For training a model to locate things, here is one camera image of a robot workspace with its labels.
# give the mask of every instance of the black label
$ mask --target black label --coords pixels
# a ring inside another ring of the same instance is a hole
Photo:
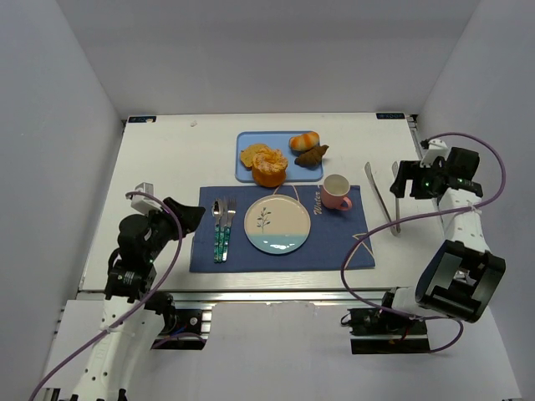
[[[403,113],[375,113],[377,119],[405,119]]]
[[[140,115],[136,117],[129,117],[128,122],[129,123],[155,123],[156,116],[155,115]]]

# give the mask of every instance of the blue tray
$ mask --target blue tray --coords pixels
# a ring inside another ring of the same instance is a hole
[[[241,182],[254,182],[251,171],[246,169],[240,161],[240,152],[249,145],[265,144],[273,149],[280,149],[283,155],[288,158],[288,168],[286,169],[286,182],[292,181],[319,181],[324,176],[324,167],[320,163],[313,168],[298,166],[294,163],[301,152],[294,152],[290,149],[288,142],[296,135],[304,134],[305,131],[248,131],[242,132],[236,139],[236,179]]]

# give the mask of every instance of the beige and blue plate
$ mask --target beige and blue plate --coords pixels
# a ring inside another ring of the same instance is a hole
[[[260,251],[282,255],[308,238],[310,216],[294,198],[270,195],[254,202],[245,214],[245,233]]]

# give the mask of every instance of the wall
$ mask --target wall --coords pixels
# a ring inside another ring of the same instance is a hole
[[[419,112],[478,0],[58,0],[121,117]]]
[[[482,0],[419,118],[420,130],[428,136],[460,130],[488,140],[507,164],[506,191],[484,211],[483,224],[492,251],[507,261],[491,308],[526,400],[535,399],[533,15],[532,0]],[[476,178],[491,194],[497,188],[498,169],[490,156],[484,156]]]
[[[0,38],[0,388],[24,400],[76,292],[121,127],[54,0],[3,0]]]

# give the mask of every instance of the mug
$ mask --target mug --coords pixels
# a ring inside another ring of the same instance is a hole
[[[321,187],[321,202],[328,209],[348,211],[353,207],[351,199],[346,196],[350,189],[351,185],[344,176],[332,174],[325,179]]]

